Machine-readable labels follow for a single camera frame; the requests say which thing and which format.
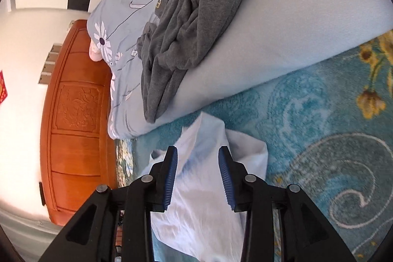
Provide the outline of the light blue printed t-shirt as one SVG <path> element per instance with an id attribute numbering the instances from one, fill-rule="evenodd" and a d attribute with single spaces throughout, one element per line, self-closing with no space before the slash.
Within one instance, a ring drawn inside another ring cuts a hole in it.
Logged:
<path id="1" fill-rule="evenodd" d="M 227 203 L 219 170 L 221 146 L 228 146 L 248 172 L 265 177 L 266 143 L 201 113 L 175 142 L 179 160 L 171 203 L 165 213 L 151 215 L 157 261 L 240 260 L 246 215 L 234 213 Z"/>

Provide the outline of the orange wooden headboard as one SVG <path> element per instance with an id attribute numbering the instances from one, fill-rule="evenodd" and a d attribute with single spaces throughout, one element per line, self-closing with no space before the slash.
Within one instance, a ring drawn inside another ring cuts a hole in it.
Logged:
<path id="1" fill-rule="evenodd" d="M 117 187 L 115 142 L 107 133 L 111 71 L 89 56 L 87 22 L 65 38 L 48 85 L 40 134 L 43 199 L 64 226 L 100 184 Z"/>

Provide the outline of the teal floral bed blanket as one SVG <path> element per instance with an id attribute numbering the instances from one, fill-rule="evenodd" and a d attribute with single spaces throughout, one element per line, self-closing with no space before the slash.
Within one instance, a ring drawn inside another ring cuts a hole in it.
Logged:
<path id="1" fill-rule="evenodd" d="M 357 261 L 392 226 L 392 33 L 204 112 L 267 144 L 268 183 L 298 183 Z"/>

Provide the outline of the pink floral pillow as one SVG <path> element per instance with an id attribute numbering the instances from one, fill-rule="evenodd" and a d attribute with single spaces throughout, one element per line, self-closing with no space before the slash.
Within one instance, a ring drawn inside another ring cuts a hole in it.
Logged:
<path id="1" fill-rule="evenodd" d="M 93 40 L 89 44 L 89 57 L 93 62 L 99 62 L 103 59 L 100 49 L 97 48 Z"/>

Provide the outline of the grey sweatshirt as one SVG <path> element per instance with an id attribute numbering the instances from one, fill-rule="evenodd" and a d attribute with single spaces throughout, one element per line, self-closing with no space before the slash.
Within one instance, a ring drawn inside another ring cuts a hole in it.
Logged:
<path id="1" fill-rule="evenodd" d="M 142 60 L 144 119 L 155 123 L 167 110 L 188 70 L 197 67 L 234 18 L 242 0 L 158 0 L 157 24 L 137 40 Z"/>

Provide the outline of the light blue floral duvet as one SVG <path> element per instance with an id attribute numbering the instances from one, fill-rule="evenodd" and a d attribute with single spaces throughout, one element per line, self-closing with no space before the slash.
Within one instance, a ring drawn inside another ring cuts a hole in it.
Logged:
<path id="1" fill-rule="evenodd" d="M 320 62 L 392 28 L 391 0 L 242 0 L 225 32 L 187 71 L 164 114 L 144 119 L 137 40 L 158 0 L 102 0 L 87 21 L 108 64 L 108 134 L 134 138 L 210 103 Z"/>

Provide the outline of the red wall decoration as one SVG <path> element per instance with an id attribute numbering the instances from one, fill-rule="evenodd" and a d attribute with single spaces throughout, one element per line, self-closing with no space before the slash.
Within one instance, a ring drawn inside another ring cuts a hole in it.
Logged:
<path id="1" fill-rule="evenodd" d="M 5 79 L 3 76 L 3 71 L 0 71 L 0 104 L 8 97 L 7 87 L 5 85 Z"/>

